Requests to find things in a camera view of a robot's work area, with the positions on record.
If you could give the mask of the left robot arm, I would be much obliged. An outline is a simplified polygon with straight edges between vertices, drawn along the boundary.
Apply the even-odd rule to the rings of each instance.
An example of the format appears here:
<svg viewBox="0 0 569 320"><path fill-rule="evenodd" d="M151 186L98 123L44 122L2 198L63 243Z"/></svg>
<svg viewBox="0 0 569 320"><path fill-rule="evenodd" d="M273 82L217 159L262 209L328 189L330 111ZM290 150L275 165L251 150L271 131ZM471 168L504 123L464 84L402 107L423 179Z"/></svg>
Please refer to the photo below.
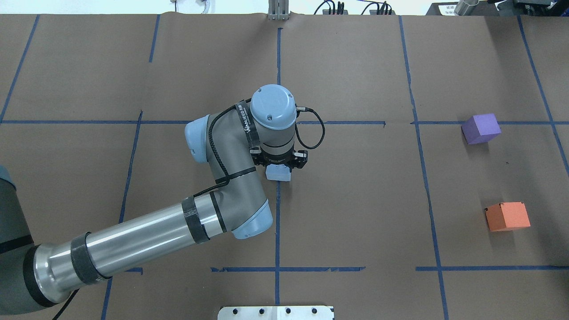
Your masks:
<svg viewBox="0 0 569 320"><path fill-rule="evenodd" d="M85 286L227 232L242 240L267 231L273 214L257 170L305 165L307 150L295 148L302 112L311 109L286 87L266 84L249 99L190 121L186 143L195 162L211 170L211 187L61 244L35 243L2 166L1 314L57 306Z"/></svg>

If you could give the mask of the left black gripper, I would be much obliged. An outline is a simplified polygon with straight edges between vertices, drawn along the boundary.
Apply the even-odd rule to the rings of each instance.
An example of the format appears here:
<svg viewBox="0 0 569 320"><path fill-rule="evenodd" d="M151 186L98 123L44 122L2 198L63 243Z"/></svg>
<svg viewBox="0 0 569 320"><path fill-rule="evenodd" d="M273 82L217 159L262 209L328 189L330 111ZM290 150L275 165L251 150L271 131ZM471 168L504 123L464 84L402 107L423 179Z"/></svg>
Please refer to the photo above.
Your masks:
<svg viewBox="0 0 569 320"><path fill-rule="evenodd" d="M256 166L267 167L271 164L284 165L290 170L295 168L302 169L308 162L307 150L295 151L291 148L288 152L283 154L274 155L269 154L261 148L254 148L250 150L250 155Z"/></svg>

